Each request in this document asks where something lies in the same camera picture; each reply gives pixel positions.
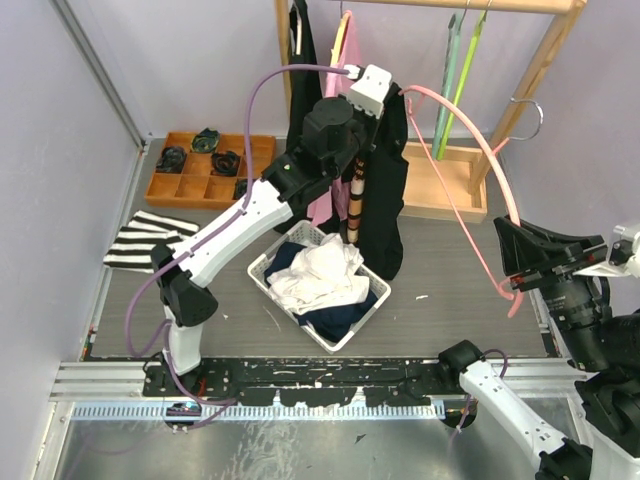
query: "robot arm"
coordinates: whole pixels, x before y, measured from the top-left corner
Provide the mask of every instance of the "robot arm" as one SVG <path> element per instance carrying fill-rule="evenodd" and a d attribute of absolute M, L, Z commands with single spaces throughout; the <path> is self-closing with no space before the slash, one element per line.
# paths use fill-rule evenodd
<path fill-rule="evenodd" d="M 591 449 L 546 423 L 498 376 L 482 352 L 464 340 L 438 355 L 441 379 L 472 395 L 528 457 L 536 480 L 587 480 Z"/>
<path fill-rule="evenodd" d="M 346 96 L 320 100 L 306 115 L 296 146 L 277 157 L 253 185 L 246 210 L 243 199 L 223 212 L 198 234 L 175 246 L 158 246 L 151 252 L 157 271 L 172 259 L 189 253 L 158 280 L 170 331 L 173 367 L 178 375 L 201 361 L 203 323 L 217 310 L 218 302 L 207 286 L 220 270 L 262 234 L 306 211 L 328 191 L 357 155 L 372 147 L 391 85 L 391 74 L 373 65 L 366 69 L 347 66 L 357 80 Z M 241 211 L 233 224 L 204 244 L 194 246 Z"/>
<path fill-rule="evenodd" d="M 618 226 L 607 256 L 601 236 L 571 237 L 508 217 L 494 220 L 505 274 L 521 291 L 539 288 L 571 353 L 597 372 L 576 382 L 594 450 L 546 424 L 497 377 L 480 351 L 461 342 L 439 356 L 441 376 L 476 397 L 529 456 L 537 480 L 640 477 L 640 314 L 613 317 L 606 278 L 639 276 L 640 225 Z"/>

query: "wooden tray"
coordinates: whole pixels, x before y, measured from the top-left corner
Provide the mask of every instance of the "wooden tray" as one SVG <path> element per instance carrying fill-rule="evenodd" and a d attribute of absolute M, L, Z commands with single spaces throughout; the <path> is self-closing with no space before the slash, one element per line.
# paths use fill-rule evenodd
<path fill-rule="evenodd" d="M 191 142 L 197 132 L 170 132 L 162 149 L 182 147 L 187 152 L 182 173 L 158 173 L 151 181 L 144 196 L 149 205 L 171 208 L 205 208 L 224 210 L 233 205 L 236 181 L 247 178 L 244 136 L 222 134 L 216 152 L 231 150 L 240 155 L 240 167 L 235 177 L 218 175 L 211 164 L 210 153 L 191 152 Z M 275 156 L 275 137 L 251 135 L 253 153 L 253 178 L 260 177 Z"/>
<path fill-rule="evenodd" d="M 436 160 L 438 170 L 465 222 L 480 223 L 487 216 L 487 189 L 484 180 L 477 193 L 469 193 L 471 167 L 480 160 L 481 155 L 482 150 L 479 148 L 447 147 L 443 159 Z M 403 156 L 409 162 L 409 174 L 404 189 L 404 209 L 400 214 L 456 220 L 442 184 L 420 143 L 407 143 Z"/>

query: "black and white striped towel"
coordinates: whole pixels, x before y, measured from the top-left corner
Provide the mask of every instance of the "black and white striped towel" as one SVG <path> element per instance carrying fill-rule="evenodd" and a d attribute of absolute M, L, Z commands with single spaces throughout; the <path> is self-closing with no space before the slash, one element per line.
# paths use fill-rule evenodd
<path fill-rule="evenodd" d="M 175 245 L 197 233 L 199 229 L 195 223 L 139 210 L 120 229 L 103 262 L 111 268 L 153 273 L 149 254 L 154 246 Z"/>

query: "black mounting plate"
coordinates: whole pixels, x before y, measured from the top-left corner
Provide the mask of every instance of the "black mounting plate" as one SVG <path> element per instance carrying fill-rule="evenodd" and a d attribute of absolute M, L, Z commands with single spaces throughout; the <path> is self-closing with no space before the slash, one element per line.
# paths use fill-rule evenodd
<path fill-rule="evenodd" d="M 368 407 L 429 405 L 430 395 L 464 392 L 440 380 L 436 360 L 421 358 L 205 358 L 181 377 L 194 395 L 235 398 L 246 406 L 347 405 L 359 387 Z M 149 365 L 145 397 L 181 396 L 165 364 Z"/>

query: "plastic basket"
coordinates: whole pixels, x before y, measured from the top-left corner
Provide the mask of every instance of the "plastic basket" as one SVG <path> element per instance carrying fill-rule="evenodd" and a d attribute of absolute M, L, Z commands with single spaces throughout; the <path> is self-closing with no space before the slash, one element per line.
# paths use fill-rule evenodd
<path fill-rule="evenodd" d="M 285 233 L 280 239 L 271 245 L 266 252 L 260 255 L 247 269 L 247 273 L 256 282 L 256 285 L 260 290 L 262 290 L 287 316 L 293 320 L 296 325 L 298 324 L 298 320 L 293 316 L 293 314 L 287 312 L 282 305 L 280 305 L 277 301 L 271 298 L 269 295 L 269 287 L 264 281 L 264 271 L 269 268 L 273 258 L 276 255 L 276 252 L 280 248 L 284 242 L 294 242 L 299 243 L 305 246 L 311 245 L 320 245 L 322 239 L 326 235 L 319 229 L 311 226 L 311 222 L 308 220 L 302 220 L 298 222 L 291 230 Z M 391 287 L 388 283 L 383 281 L 380 277 L 378 277 L 375 273 L 369 270 L 364 265 L 358 269 L 358 275 L 364 275 L 369 277 L 369 288 L 375 293 L 376 297 L 378 297 L 378 301 L 371 307 L 362 319 L 351 325 L 349 332 L 340 340 L 338 343 L 330 342 L 329 340 L 323 338 L 318 333 L 316 333 L 315 329 L 311 325 L 305 325 L 302 328 L 307 334 L 313 338 L 322 348 L 324 348 L 329 353 L 335 353 L 344 347 L 351 338 L 356 334 L 358 330 L 362 328 L 362 326 L 369 321 L 369 319 L 373 316 L 373 314 L 380 308 L 380 306 L 387 299 L 389 294 L 391 293 Z"/>

